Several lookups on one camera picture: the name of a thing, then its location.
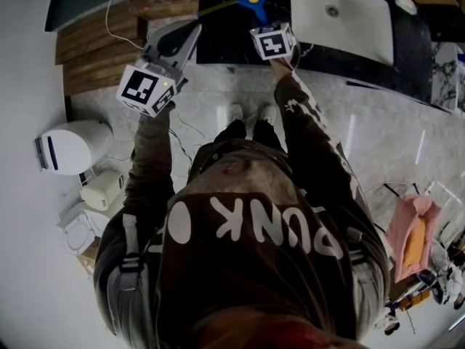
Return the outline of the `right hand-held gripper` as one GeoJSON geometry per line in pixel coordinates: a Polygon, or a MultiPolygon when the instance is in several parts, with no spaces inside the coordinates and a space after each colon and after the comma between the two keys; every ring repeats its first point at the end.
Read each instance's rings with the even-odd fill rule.
{"type": "Polygon", "coordinates": [[[262,60],[290,57],[297,47],[297,40],[289,23],[253,28],[250,34],[262,60]]]}

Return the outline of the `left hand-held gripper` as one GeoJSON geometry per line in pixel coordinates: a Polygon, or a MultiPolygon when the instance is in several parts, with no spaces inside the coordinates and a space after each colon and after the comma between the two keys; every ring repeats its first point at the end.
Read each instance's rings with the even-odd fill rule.
{"type": "Polygon", "coordinates": [[[175,22],[152,33],[133,65],[125,67],[116,98],[127,108],[156,117],[187,83],[183,69],[202,25],[175,22]]]}

